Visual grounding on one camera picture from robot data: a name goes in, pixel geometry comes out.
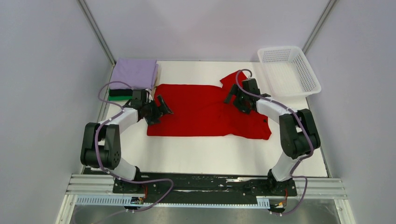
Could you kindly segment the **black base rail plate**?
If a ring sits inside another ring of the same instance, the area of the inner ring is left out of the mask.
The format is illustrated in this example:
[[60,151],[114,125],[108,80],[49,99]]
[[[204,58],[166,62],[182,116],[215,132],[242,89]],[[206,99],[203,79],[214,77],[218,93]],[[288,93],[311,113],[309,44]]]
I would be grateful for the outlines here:
[[253,203],[257,196],[297,196],[293,180],[276,185],[266,176],[182,174],[138,172],[136,181],[155,183],[133,184],[115,180],[111,192],[146,194],[153,203],[164,196],[163,203]]

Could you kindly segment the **folded lilac t shirt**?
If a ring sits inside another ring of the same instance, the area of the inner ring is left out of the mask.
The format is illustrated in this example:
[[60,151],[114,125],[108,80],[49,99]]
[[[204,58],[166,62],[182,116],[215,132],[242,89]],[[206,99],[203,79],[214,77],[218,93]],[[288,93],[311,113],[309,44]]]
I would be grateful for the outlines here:
[[119,58],[111,76],[111,90],[152,89],[157,78],[155,59]]

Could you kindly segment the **folded black t shirt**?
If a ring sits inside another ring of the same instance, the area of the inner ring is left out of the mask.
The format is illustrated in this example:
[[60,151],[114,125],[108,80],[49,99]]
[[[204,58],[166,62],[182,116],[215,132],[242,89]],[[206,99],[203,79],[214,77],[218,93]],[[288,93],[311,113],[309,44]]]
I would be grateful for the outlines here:
[[133,94],[132,89],[109,89],[109,96],[110,97],[127,97],[132,96]]

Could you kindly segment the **red t shirt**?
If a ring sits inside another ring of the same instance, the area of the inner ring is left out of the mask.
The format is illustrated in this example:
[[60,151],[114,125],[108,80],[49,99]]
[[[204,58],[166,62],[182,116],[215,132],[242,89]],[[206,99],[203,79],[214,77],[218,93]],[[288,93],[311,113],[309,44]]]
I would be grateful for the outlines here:
[[148,136],[217,137],[235,135],[247,139],[268,140],[272,134],[268,117],[255,111],[239,111],[224,101],[232,86],[247,77],[236,72],[222,78],[221,87],[195,84],[161,84],[155,96],[161,96],[173,114],[147,128]]

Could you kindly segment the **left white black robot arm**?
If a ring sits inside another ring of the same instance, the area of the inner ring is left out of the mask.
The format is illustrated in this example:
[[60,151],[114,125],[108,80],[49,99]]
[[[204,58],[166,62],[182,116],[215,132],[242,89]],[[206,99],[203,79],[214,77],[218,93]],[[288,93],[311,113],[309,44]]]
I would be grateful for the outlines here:
[[137,193],[143,187],[143,180],[136,176],[138,168],[122,158],[120,135],[142,119],[148,125],[155,125],[162,116],[173,112],[162,96],[150,99],[147,90],[133,90],[131,98],[118,107],[116,115],[85,125],[80,161],[125,181],[125,187]]

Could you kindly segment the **wooden board under stack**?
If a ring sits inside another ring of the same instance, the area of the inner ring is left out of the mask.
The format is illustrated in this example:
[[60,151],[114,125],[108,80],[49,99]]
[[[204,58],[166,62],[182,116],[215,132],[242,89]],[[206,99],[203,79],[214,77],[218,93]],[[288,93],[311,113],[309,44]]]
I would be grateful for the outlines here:
[[158,86],[159,79],[160,79],[160,68],[159,68],[159,64],[156,64],[153,72],[152,86],[150,88],[151,91],[155,91],[156,87]]

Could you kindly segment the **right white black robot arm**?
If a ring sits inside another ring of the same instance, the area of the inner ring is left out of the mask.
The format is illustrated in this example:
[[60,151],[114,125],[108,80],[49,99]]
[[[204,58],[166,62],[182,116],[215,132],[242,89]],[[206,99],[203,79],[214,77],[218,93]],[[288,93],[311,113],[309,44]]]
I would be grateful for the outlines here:
[[301,161],[311,157],[314,150],[321,146],[312,112],[309,109],[292,109],[268,94],[260,94],[254,78],[245,79],[242,84],[233,84],[225,99],[225,103],[230,102],[241,112],[249,114],[255,111],[279,125],[283,152],[269,171],[267,190],[273,195],[280,194],[285,189],[285,181],[292,178]]

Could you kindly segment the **folded green t shirt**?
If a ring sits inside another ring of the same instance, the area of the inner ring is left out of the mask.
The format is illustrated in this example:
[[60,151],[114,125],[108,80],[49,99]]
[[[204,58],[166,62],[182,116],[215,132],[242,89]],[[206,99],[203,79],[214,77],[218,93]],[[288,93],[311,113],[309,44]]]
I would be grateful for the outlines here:
[[124,101],[124,100],[130,100],[132,97],[131,96],[108,96],[107,100],[108,101]]

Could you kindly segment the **white plastic basket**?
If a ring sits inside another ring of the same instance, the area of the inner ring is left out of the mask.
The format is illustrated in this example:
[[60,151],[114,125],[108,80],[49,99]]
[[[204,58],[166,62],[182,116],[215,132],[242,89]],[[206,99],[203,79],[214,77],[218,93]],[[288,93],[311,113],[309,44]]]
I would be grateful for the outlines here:
[[297,46],[267,47],[257,51],[264,76],[276,97],[307,97],[321,85],[303,51]]

